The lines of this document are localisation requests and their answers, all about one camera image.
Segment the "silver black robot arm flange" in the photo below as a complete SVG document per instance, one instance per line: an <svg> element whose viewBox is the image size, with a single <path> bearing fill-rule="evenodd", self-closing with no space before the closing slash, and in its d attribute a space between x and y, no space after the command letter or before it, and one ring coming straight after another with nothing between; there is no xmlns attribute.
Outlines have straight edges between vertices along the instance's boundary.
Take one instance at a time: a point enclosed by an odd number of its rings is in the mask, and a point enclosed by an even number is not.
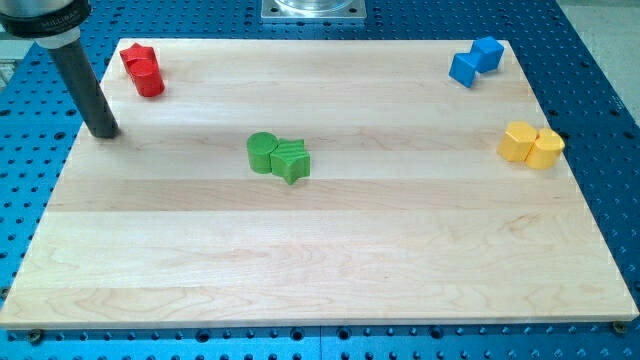
<svg viewBox="0 0 640 360"><path fill-rule="evenodd" d="M1 0L1 25L11 35L57 49L80 38L89 17L88 0Z"/></svg>

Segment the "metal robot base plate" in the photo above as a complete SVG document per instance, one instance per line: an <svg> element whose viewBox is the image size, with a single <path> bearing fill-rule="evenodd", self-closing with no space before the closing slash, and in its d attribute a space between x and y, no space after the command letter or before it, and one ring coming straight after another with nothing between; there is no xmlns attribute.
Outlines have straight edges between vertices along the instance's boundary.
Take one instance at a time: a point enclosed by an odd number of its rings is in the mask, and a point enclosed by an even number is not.
<svg viewBox="0 0 640 360"><path fill-rule="evenodd" d="M269 20L364 19L365 0L262 0L261 17Z"/></svg>

